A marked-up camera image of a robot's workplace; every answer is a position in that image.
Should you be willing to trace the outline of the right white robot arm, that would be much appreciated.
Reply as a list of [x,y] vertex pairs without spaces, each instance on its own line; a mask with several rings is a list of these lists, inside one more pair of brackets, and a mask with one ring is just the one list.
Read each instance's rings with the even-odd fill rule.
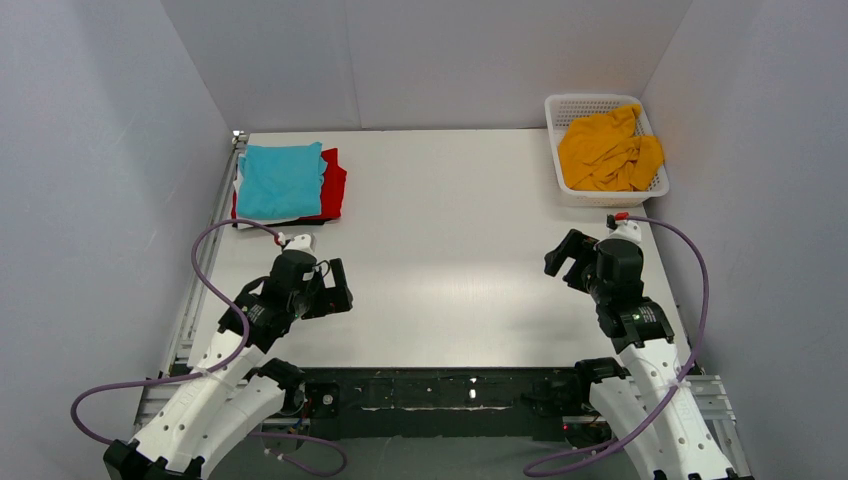
[[545,257],[555,276],[588,294],[612,357],[576,364],[589,405],[613,438],[603,452],[624,451],[642,479],[741,479],[701,414],[675,333],[662,307],[644,293],[640,230],[620,224],[598,240],[576,229]]

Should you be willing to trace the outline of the yellow t-shirt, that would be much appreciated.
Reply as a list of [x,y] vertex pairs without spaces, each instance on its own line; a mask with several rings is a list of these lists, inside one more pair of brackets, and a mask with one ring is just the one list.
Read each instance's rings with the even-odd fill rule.
[[642,107],[629,104],[577,118],[557,147],[567,188],[593,192],[649,189],[664,165],[660,141],[638,135]]

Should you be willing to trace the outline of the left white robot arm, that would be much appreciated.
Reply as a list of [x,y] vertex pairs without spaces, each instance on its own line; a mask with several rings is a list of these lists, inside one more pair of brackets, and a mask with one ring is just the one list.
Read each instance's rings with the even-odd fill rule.
[[103,460],[112,479],[206,479],[267,418],[307,404],[304,372],[267,358],[297,320],[351,310],[341,259],[285,250],[247,283],[219,320],[202,359],[131,440]]

